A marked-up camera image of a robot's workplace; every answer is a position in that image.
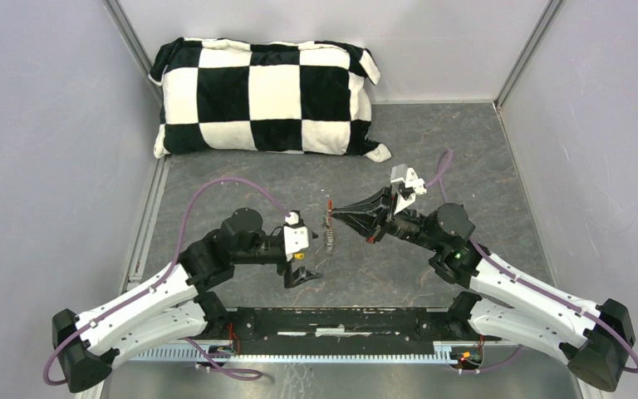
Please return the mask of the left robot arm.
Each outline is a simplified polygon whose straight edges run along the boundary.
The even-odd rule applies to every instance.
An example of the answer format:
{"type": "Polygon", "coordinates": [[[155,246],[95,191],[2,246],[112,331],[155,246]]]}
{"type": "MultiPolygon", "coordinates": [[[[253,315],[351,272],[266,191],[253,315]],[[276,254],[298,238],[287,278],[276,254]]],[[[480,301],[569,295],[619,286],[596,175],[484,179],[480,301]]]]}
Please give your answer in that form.
{"type": "Polygon", "coordinates": [[[232,324],[212,289],[231,279],[238,265],[274,265],[285,288],[318,279],[319,273],[292,266],[317,237],[297,211],[266,233],[256,210],[237,209],[137,287],[89,311],[60,311],[52,319],[53,360],[64,385],[83,392],[151,348],[221,337],[232,324]]]}

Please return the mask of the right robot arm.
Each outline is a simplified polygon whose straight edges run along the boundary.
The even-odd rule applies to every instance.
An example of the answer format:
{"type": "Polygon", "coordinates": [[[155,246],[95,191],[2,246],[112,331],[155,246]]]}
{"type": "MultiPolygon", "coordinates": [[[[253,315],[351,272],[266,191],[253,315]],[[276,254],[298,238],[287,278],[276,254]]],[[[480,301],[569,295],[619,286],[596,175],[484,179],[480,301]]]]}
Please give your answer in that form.
{"type": "Polygon", "coordinates": [[[446,318],[453,337],[477,333],[530,347],[605,392],[618,388],[623,373],[638,373],[627,306],[579,298],[512,266],[473,240],[475,225],[461,204],[447,202],[424,215],[384,187],[331,214],[369,244],[390,235],[432,252],[434,272],[465,289],[446,318]]]}

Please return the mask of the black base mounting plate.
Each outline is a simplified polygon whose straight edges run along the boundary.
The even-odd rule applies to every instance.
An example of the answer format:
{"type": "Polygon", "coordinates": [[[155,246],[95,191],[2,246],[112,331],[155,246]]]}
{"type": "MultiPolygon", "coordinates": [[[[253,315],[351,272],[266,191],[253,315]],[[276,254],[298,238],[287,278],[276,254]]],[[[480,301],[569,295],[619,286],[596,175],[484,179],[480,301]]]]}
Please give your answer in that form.
{"type": "Polygon", "coordinates": [[[241,354],[426,354],[435,342],[475,342],[469,325],[481,296],[462,292],[449,308],[249,308],[214,299],[197,340],[233,341],[241,354]]]}

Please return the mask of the black white checkered pillow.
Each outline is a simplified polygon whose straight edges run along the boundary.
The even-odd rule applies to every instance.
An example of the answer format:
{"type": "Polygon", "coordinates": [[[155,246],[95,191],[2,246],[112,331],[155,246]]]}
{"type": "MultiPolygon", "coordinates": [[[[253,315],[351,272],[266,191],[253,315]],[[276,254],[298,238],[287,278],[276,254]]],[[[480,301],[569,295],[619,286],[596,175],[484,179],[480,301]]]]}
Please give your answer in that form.
{"type": "Polygon", "coordinates": [[[154,155],[202,150],[363,156],[391,153],[369,136],[371,52],[344,42],[251,44],[180,37],[150,68],[162,91],[154,155]]]}

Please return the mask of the right aluminium frame rail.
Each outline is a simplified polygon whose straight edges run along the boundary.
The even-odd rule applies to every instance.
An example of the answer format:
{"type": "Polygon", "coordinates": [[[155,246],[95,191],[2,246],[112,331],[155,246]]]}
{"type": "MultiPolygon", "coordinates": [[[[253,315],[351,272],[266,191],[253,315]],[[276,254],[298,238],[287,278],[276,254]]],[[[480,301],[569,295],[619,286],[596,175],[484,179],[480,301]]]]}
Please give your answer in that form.
{"type": "Polygon", "coordinates": [[[512,94],[515,86],[518,83],[521,75],[524,73],[529,62],[532,60],[536,53],[536,50],[540,46],[543,38],[547,34],[549,27],[556,18],[560,11],[560,8],[565,3],[564,0],[549,0],[539,16],[533,30],[530,32],[528,39],[522,50],[519,52],[516,61],[513,64],[510,72],[508,73],[503,86],[501,87],[498,95],[493,101],[493,105],[497,113],[501,113],[504,104],[512,94]]]}

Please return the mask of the aluminium frame rail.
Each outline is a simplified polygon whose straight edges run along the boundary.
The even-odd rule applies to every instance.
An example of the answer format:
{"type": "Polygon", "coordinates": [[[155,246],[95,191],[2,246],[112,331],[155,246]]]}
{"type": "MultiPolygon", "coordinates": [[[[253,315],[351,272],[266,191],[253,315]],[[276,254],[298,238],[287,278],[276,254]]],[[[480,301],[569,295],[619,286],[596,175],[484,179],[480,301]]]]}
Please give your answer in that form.
{"type": "Polygon", "coordinates": [[[493,105],[497,113],[501,113],[504,104],[512,94],[515,86],[518,83],[521,75],[524,73],[529,62],[532,60],[536,53],[536,50],[540,46],[543,38],[547,34],[549,27],[556,18],[560,11],[560,8],[565,3],[564,0],[549,0],[539,16],[533,30],[530,32],[528,39],[522,50],[519,52],[516,61],[513,64],[510,72],[508,73],[503,86],[501,87],[498,95],[493,101],[493,105]]]}
{"type": "Polygon", "coordinates": [[[114,24],[116,25],[126,46],[130,50],[135,63],[143,74],[144,82],[153,92],[157,102],[162,105],[162,91],[149,78],[148,72],[152,67],[152,61],[144,49],[144,46],[137,35],[132,22],[126,15],[125,9],[119,0],[104,0],[107,11],[109,12],[114,24]]]}

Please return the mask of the left aluminium frame rail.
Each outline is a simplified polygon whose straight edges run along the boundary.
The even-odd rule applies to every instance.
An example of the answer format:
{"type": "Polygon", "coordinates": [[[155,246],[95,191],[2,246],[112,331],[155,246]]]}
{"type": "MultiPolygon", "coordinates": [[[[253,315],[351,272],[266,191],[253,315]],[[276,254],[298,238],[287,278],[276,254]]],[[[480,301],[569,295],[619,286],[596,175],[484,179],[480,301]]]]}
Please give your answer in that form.
{"type": "Polygon", "coordinates": [[[116,25],[126,46],[130,50],[135,63],[143,74],[144,82],[153,92],[157,102],[162,105],[162,91],[149,78],[148,72],[152,67],[152,61],[144,49],[144,46],[137,35],[132,22],[126,15],[125,9],[119,0],[104,0],[107,11],[109,12],[114,24],[116,25]]]}

